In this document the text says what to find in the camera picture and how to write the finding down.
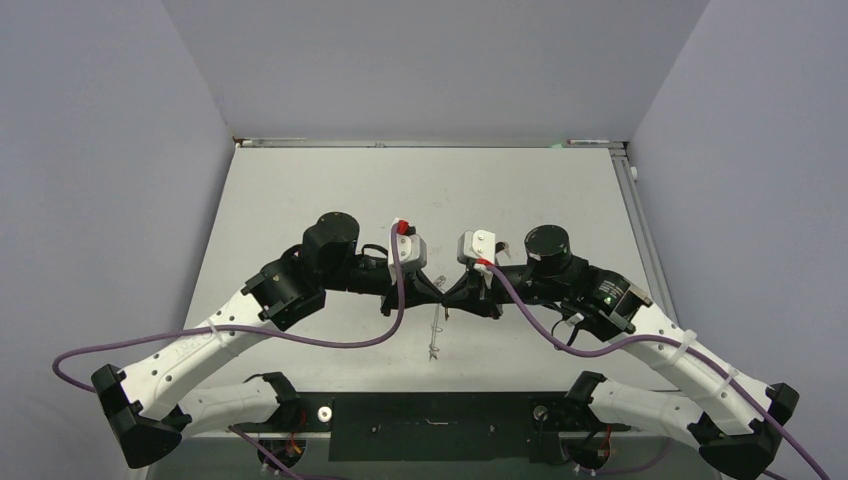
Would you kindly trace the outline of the metal ring plate with keyrings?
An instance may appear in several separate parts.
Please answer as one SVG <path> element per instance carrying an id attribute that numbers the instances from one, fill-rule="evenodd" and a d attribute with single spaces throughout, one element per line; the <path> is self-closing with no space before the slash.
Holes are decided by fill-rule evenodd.
<path id="1" fill-rule="evenodd" d="M 440 292 L 445 291 L 445 284 L 447 282 L 447 278 L 444 275 L 439 275 L 434 281 L 433 284 L 437 287 Z M 430 327 L 430 341 L 428 344 L 428 360 L 435 361 L 438 359 L 439 347 L 437 345 L 438 335 L 443 331 L 440 326 L 440 319 L 442 317 L 443 307 L 440 304 L 437 304 L 434 309 L 434 318 L 431 322 Z"/>

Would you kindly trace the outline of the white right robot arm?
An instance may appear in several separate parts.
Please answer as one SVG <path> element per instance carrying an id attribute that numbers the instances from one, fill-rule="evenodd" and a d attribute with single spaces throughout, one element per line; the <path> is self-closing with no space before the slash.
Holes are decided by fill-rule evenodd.
<path id="1" fill-rule="evenodd" d="M 584 372 L 564 403 L 573 425 L 626 425 L 665 436 L 734 479 L 768 470 L 787 439 L 796 390 L 751 378 L 722 360 L 626 277 L 574 255 L 562 227 L 536 227 L 524 245 L 524 264 L 501 266 L 492 232 L 463 233 L 457 259 L 466 271 L 444 305 L 494 319 L 509 303 L 523 314 L 534 305 L 559 308 L 566 321 L 600 341 L 602 354 L 623 351 L 674 387 L 663 394 Z"/>

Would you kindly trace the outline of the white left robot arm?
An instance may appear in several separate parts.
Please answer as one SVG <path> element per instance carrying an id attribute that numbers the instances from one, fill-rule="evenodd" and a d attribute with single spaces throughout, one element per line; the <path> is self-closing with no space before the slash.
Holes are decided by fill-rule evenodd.
<path id="1" fill-rule="evenodd" d="M 439 291 L 423 269 L 427 247 L 407 221 L 389 229 L 383 258 L 357 251 L 360 227 L 349 214 L 330 212 L 302 240 L 265 266 L 218 310 L 173 342 L 129 365 L 93 373 L 95 393 L 127 465 L 149 466 L 184 439 L 211 430 L 262 424 L 289 428 L 298 395 L 281 373 L 206 389 L 203 382 L 240 354 L 322 309 L 330 291 L 375 295 L 385 315 L 401 319 L 408 307 L 435 304 Z"/>

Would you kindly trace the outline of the key with black tag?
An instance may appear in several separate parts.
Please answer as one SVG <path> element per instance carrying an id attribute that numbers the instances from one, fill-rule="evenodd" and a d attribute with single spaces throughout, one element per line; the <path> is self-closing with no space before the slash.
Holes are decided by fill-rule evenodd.
<path id="1" fill-rule="evenodd" d="M 495 253 L 496 254 L 503 254 L 509 259 L 512 258 L 509 244 L 507 242 L 504 242 L 504 241 L 499 241 L 495 244 Z"/>

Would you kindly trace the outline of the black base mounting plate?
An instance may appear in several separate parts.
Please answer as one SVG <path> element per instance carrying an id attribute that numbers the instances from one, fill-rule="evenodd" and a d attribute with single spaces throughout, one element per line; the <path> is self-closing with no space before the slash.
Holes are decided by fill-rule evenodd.
<path id="1" fill-rule="evenodd" d="M 332 461 L 559 462 L 559 444 L 599 444 L 604 424 L 563 392 L 306 393 L 289 423 L 326 433 Z"/>

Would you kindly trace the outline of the aluminium rail right edge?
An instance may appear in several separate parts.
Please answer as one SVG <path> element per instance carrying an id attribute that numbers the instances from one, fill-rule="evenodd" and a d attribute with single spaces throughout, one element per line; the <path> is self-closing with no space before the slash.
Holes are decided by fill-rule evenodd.
<path id="1" fill-rule="evenodd" d="M 634 233 L 640 259 L 646 272 L 648 288 L 652 294 L 652 298 L 675 323 L 678 323 L 679 320 L 661 260 L 637 192 L 637 173 L 628 157 L 627 143 L 613 142 L 608 150 Z"/>

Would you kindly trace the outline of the aluminium rail edge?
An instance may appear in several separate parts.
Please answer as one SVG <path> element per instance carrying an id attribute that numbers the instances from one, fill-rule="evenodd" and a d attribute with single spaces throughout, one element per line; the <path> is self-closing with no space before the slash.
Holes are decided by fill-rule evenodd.
<path id="1" fill-rule="evenodd" d="M 626 141 L 597 139 L 546 140 L 316 140 L 307 138 L 234 138 L 241 148 L 606 148 L 624 150 Z"/>
<path id="2" fill-rule="evenodd" d="M 679 320 L 661 260 L 637 192 L 637 173 L 628 157 L 627 143 L 613 142 L 608 150 L 634 233 L 640 259 L 646 272 L 648 288 L 652 294 L 652 298 L 675 323 L 678 323 Z"/>

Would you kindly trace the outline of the aluminium rail back edge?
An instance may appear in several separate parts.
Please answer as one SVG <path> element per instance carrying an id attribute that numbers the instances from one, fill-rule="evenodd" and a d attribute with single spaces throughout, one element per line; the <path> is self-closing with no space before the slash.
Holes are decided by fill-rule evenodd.
<path id="1" fill-rule="evenodd" d="M 626 141 L 597 139 L 546 140 L 316 140 L 307 138 L 234 138 L 241 148 L 606 148 L 624 150 Z"/>

